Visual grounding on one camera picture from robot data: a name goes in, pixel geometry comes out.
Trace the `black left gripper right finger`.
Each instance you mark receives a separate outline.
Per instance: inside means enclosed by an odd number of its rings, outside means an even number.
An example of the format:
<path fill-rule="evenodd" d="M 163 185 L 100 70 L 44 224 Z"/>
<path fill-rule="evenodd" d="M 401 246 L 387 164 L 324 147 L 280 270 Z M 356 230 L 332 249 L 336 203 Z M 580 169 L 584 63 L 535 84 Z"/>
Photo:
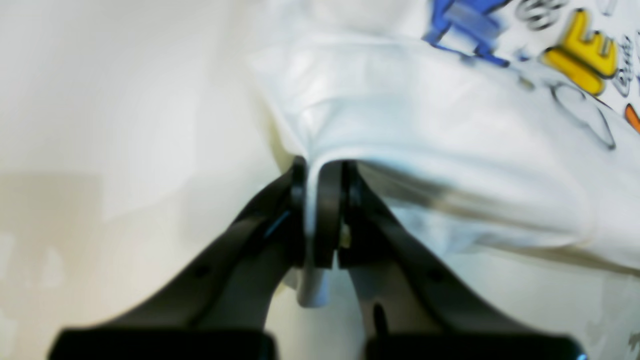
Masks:
<path fill-rule="evenodd" d="M 354 161 L 317 178 L 312 262 L 347 271 L 366 360 L 585 360 L 571 336 L 526 326 L 473 291 L 400 224 Z"/>

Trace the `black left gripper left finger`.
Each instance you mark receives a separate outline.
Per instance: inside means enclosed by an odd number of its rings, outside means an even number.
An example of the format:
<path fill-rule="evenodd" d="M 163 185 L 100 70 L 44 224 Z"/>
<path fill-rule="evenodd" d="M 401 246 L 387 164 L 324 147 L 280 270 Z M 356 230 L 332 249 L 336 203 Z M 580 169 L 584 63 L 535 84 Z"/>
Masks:
<path fill-rule="evenodd" d="M 298 156 L 226 230 L 142 303 L 62 330 L 50 360 L 277 360 L 265 331 L 275 290 L 304 258 L 307 164 Z"/>

